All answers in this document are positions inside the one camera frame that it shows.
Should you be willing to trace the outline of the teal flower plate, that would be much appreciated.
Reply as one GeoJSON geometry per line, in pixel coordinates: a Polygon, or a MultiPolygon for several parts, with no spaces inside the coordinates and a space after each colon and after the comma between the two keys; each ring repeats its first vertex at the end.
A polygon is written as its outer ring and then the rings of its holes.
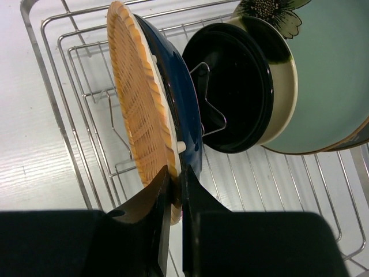
{"type": "Polygon", "coordinates": [[[260,18],[286,40],[298,101],[285,130],[265,147],[312,154],[349,140],[368,123],[368,2],[241,1],[235,16],[260,18]]]}

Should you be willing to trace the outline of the cream round plate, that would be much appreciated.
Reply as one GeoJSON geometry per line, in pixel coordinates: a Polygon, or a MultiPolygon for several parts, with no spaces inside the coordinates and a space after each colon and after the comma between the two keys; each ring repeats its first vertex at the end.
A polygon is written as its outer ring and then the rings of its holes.
{"type": "Polygon", "coordinates": [[[292,52],[284,37],[271,24],[256,17],[233,17],[227,21],[246,31],[260,46],[268,62],[274,103],[272,116],[257,145],[276,139],[288,126],[298,100],[298,73],[292,52]]]}

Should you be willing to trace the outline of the orange woven pattern plate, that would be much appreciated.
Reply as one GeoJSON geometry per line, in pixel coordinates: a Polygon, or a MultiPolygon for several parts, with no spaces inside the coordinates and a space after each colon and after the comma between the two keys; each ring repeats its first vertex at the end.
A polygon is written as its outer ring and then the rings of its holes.
{"type": "Polygon", "coordinates": [[[180,220],[180,153],[164,84],[144,32],[130,9],[119,1],[107,12],[107,37],[123,120],[139,176],[148,186],[163,166],[174,181],[171,224],[180,220]]]}

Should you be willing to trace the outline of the dark blue leaf-shaped plate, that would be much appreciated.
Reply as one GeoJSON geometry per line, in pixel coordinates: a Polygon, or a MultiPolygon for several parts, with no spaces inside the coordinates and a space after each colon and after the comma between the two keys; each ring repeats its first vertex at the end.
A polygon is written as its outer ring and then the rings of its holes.
{"type": "Polygon", "coordinates": [[[190,72],[176,47],[144,18],[135,15],[157,58],[167,102],[172,113],[176,139],[186,145],[181,162],[191,165],[197,177],[202,171],[202,126],[197,95],[190,72]]]}

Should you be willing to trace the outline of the grey deer pattern plate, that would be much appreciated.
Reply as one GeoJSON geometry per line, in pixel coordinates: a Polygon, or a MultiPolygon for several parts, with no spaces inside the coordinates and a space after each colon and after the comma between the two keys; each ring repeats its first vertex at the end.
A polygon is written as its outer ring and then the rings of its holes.
{"type": "Polygon", "coordinates": [[[319,131],[323,152],[334,152],[360,146],[368,142],[368,117],[365,119],[336,120],[319,131]]]}

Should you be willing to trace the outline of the black round plate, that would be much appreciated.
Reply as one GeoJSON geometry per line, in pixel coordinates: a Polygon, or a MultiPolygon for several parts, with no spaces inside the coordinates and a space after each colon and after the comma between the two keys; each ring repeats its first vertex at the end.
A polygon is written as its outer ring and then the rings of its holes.
{"type": "Polygon", "coordinates": [[[199,101],[204,143],[235,154],[256,145],[274,103],[270,67],[246,31],[214,23],[197,31],[182,55],[199,101]]]}

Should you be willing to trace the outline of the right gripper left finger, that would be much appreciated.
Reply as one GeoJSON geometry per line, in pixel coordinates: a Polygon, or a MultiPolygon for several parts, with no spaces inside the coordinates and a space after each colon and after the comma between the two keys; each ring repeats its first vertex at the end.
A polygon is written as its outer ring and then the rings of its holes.
{"type": "Polygon", "coordinates": [[[1,275],[165,276],[170,192],[163,167],[110,212],[2,212],[1,275]]]}

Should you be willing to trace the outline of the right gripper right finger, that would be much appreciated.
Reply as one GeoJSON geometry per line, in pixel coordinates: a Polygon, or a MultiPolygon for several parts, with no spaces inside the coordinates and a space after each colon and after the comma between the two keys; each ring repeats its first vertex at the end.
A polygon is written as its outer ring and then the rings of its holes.
{"type": "Polygon", "coordinates": [[[323,217],[312,212],[232,212],[187,166],[182,268],[186,276],[348,276],[323,217]]]}

